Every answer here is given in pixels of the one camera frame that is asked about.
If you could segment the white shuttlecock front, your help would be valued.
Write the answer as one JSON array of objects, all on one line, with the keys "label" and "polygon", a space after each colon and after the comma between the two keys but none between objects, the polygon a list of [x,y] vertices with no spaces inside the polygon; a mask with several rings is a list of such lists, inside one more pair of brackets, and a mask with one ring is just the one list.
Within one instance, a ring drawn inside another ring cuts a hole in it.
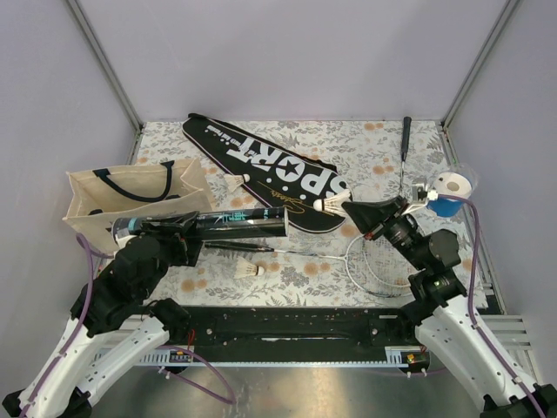
[{"label": "white shuttlecock front", "polygon": [[239,257],[237,259],[234,278],[244,279],[252,277],[260,277],[265,274],[265,268],[258,266],[245,258]]}]

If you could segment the black shuttlecock tube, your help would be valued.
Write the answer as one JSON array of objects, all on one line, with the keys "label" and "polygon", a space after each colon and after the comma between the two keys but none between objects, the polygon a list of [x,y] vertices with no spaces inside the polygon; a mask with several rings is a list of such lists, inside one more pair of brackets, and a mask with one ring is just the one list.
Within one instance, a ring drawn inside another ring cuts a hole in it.
[{"label": "black shuttlecock tube", "polygon": [[[113,222],[111,235],[119,247],[135,238],[154,239],[161,245],[171,244],[176,233],[141,233],[138,220],[144,217],[119,218]],[[288,225],[288,211],[284,207],[205,212],[198,215],[196,225],[185,235],[195,235],[203,241],[283,238],[288,235]]]}]

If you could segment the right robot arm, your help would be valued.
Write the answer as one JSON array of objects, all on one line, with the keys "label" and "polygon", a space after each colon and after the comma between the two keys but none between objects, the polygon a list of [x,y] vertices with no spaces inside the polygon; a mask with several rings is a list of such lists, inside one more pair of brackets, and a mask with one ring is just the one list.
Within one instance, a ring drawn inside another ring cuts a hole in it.
[{"label": "right robot arm", "polygon": [[386,240],[416,269],[409,277],[413,301],[401,310],[398,338],[428,348],[457,379],[483,417],[554,417],[556,389],[529,375],[496,338],[455,275],[460,262],[455,233],[422,234],[408,202],[347,200],[346,216],[367,239]]}]

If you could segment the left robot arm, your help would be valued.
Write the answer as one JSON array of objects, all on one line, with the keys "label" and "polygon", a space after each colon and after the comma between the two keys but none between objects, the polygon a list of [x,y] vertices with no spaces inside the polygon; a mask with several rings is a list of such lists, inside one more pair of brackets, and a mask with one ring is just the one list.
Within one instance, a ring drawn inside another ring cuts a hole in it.
[{"label": "left robot arm", "polygon": [[172,266],[195,266],[202,241],[198,212],[171,217],[118,219],[118,250],[93,275],[70,310],[49,360],[25,389],[7,394],[11,417],[88,417],[106,391],[142,357],[189,333],[189,313],[172,299],[159,300],[147,317],[100,360],[99,349],[153,293]]}]

